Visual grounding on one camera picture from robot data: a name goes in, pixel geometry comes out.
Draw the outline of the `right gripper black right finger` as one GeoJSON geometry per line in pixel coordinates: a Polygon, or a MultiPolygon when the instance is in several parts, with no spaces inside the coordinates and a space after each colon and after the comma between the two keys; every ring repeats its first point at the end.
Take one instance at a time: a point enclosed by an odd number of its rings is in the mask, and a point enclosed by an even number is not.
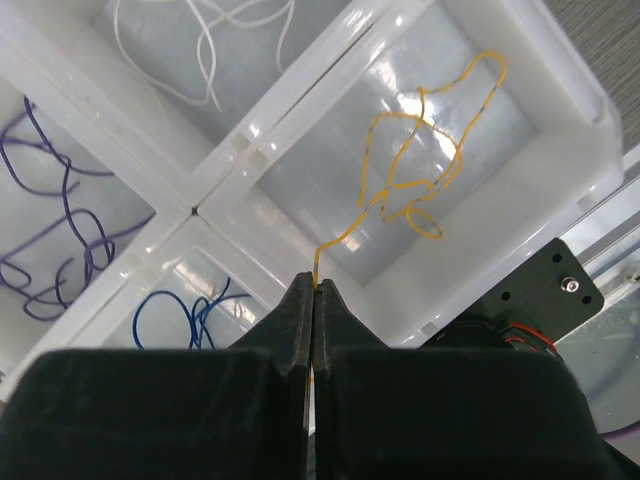
{"type": "Polygon", "coordinates": [[[386,346],[322,282],[313,313],[321,479],[626,479],[558,358],[475,326],[386,346]]]}

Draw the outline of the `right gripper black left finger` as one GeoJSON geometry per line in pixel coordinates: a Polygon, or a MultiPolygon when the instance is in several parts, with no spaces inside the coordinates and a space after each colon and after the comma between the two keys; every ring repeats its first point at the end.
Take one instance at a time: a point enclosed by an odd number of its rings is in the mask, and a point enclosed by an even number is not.
{"type": "Polygon", "coordinates": [[[5,479],[303,479],[313,285],[231,346],[64,349],[32,363],[1,417],[5,479]]]}

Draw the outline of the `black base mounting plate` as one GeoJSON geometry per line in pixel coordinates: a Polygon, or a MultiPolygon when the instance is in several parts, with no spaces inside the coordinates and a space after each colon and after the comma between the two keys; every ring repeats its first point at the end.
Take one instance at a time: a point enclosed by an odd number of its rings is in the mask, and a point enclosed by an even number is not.
{"type": "Polygon", "coordinates": [[[578,259],[555,238],[513,270],[428,342],[470,327],[492,328],[511,341],[549,345],[598,314],[604,297],[578,259]]]}

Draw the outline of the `white compartment tray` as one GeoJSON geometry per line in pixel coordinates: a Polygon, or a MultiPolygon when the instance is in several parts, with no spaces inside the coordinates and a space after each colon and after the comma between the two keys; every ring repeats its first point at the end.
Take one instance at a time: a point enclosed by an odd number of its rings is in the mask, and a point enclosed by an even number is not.
{"type": "Polygon", "coordinates": [[[418,346],[623,176],[541,1],[5,1],[1,396],[222,291],[225,347],[301,271],[418,346]]]}

